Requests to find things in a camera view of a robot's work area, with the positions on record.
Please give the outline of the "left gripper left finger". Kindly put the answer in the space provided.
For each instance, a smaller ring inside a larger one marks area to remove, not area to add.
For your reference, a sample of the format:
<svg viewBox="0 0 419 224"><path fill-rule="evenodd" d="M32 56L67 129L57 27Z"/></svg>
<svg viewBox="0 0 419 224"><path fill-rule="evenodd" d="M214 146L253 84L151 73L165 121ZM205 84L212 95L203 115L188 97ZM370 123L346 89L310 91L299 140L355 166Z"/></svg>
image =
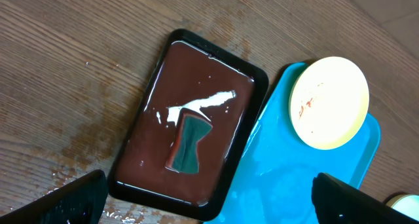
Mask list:
<svg viewBox="0 0 419 224"><path fill-rule="evenodd" d="M105 174L94 170L1 217L12 223L98 223L108 196Z"/></svg>

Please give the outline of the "light blue plate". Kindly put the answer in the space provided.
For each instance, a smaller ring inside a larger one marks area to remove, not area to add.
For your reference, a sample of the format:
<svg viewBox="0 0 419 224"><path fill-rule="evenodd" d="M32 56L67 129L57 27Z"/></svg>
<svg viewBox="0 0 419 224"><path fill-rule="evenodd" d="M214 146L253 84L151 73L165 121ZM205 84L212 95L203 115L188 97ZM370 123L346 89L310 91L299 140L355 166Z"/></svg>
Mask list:
<svg viewBox="0 0 419 224"><path fill-rule="evenodd" d="M412 219L419 220L418 195L395 195L387 201L386 205Z"/></svg>

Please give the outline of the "green and red sponge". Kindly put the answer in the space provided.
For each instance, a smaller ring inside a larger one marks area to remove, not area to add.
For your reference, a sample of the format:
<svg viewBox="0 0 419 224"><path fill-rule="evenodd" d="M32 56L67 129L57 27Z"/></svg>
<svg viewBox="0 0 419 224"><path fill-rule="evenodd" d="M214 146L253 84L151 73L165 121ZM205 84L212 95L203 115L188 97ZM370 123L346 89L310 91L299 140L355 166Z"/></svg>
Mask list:
<svg viewBox="0 0 419 224"><path fill-rule="evenodd" d="M181 109L176 135L165 167L182 174L199 172L198 146L213 126L204 117L190 109Z"/></svg>

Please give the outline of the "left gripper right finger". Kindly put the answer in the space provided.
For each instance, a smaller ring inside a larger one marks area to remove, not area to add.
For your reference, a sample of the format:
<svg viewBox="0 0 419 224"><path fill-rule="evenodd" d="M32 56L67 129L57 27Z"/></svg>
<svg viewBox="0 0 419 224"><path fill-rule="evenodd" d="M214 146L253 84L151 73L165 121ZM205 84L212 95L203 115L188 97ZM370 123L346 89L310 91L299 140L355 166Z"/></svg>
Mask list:
<svg viewBox="0 0 419 224"><path fill-rule="evenodd" d="M325 173L313 179L311 199L319 224L418 224L417 220Z"/></svg>

